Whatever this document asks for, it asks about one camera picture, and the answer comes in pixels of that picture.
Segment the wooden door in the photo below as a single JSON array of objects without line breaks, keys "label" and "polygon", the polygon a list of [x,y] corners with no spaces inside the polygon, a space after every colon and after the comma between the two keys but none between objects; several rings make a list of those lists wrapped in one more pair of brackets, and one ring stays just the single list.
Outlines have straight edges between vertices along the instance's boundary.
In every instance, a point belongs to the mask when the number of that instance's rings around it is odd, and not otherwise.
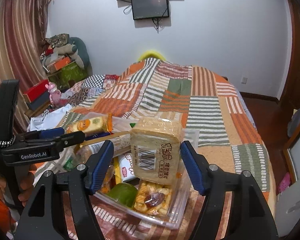
[{"label": "wooden door", "polygon": [[295,109],[300,108],[300,6],[288,0],[292,18],[292,52],[287,81],[280,103],[288,103]]}]

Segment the orange snack wrapper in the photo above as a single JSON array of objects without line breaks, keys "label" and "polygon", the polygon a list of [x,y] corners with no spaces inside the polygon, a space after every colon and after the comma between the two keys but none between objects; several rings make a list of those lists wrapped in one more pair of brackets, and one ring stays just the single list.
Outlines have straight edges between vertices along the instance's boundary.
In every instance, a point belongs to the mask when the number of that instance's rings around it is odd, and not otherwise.
[{"label": "orange snack wrapper", "polygon": [[112,114],[80,120],[68,126],[67,133],[83,131],[86,136],[112,131]]}]

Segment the green bag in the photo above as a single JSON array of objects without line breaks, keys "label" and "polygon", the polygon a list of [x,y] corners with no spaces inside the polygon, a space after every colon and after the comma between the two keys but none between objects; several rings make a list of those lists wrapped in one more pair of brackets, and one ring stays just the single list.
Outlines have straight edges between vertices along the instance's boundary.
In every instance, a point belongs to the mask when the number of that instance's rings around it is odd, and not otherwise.
[{"label": "green bag", "polygon": [[69,81],[73,80],[74,83],[77,83],[87,78],[87,76],[86,70],[79,68],[74,61],[57,72],[48,75],[48,78],[49,81],[55,83],[60,90],[64,90],[70,88]]}]

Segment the human hand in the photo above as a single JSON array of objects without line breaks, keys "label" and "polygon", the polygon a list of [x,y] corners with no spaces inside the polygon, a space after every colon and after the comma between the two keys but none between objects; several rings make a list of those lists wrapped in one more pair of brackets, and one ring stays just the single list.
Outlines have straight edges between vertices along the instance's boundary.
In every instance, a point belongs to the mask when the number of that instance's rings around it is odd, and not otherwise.
[{"label": "human hand", "polygon": [[[32,164],[30,165],[29,170],[36,171],[37,167],[34,164]],[[18,199],[22,202],[23,206],[26,205],[34,189],[33,182],[34,182],[34,175],[31,172],[29,172],[28,175],[25,178],[23,178],[20,182],[20,187],[24,190],[24,192],[18,195]],[[0,199],[2,202],[4,202],[3,193],[5,191],[6,186],[7,186],[7,181],[0,174]]]}]

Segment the baseboard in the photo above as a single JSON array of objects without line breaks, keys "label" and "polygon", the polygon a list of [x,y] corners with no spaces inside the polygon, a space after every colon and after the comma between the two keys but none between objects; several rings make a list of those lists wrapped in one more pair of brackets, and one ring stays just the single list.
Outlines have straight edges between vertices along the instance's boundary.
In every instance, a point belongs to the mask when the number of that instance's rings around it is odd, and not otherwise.
[{"label": "baseboard", "polygon": [[276,103],[279,103],[279,99],[275,97],[270,96],[264,96],[259,94],[252,94],[252,93],[246,93],[246,92],[240,92],[243,98],[256,98],[256,99],[262,99],[262,100],[268,100],[268,101],[274,101]]}]

